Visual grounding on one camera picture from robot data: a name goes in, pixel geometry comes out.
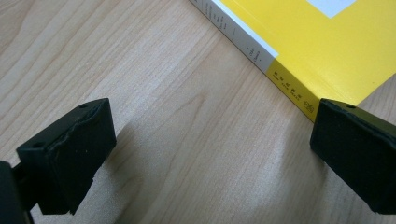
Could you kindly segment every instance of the wood grain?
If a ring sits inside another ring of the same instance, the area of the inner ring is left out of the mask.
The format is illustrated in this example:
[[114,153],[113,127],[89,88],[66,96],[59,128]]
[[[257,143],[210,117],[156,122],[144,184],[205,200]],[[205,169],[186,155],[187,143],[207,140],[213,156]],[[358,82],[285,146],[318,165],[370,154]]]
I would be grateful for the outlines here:
[[[0,2],[0,159],[108,97],[118,145],[74,216],[36,223],[393,223],[309,147],[313,124],[189,1]],[[396,78],[361,107],[396,123]]]

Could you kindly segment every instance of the book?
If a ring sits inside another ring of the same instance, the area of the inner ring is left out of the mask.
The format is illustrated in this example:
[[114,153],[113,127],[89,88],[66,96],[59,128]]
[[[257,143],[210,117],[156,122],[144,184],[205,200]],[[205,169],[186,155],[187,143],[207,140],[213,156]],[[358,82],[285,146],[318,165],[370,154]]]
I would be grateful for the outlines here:
[[396,1],[190,1],[312,121],[396,73]]

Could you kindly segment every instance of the table surface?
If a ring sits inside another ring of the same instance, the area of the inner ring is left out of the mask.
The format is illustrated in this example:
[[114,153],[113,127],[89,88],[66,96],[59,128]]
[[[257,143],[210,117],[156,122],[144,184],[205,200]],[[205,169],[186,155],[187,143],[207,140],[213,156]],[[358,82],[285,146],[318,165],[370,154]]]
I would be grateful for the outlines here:
[[[0,2],[0,159],[110,99],[118,144],[74,216],[36,223],[391,223],[310,149],[313,123],[188,0]],[[396,123],[396,78],[361,107]]]

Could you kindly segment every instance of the wooden table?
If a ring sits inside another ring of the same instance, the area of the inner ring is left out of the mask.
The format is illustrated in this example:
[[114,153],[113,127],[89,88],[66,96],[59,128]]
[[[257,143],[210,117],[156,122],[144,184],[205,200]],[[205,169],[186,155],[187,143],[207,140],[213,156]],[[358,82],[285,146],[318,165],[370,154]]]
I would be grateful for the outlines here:
[[[313,123],[188,0],[0,2],[0,159],[108,97],[118,144],[74,216],[36,223],[391,223]],[[361,104],[396,123],[396,78]]]

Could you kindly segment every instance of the white label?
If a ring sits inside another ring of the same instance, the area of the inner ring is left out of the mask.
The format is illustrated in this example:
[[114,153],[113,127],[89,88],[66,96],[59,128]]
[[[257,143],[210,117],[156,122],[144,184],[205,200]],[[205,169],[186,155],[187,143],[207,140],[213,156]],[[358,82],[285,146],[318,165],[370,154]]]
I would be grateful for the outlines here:
[[329,18],[333,18],[338,13],[356,2],[356,0],[307,0],[312,6],[317,8]]

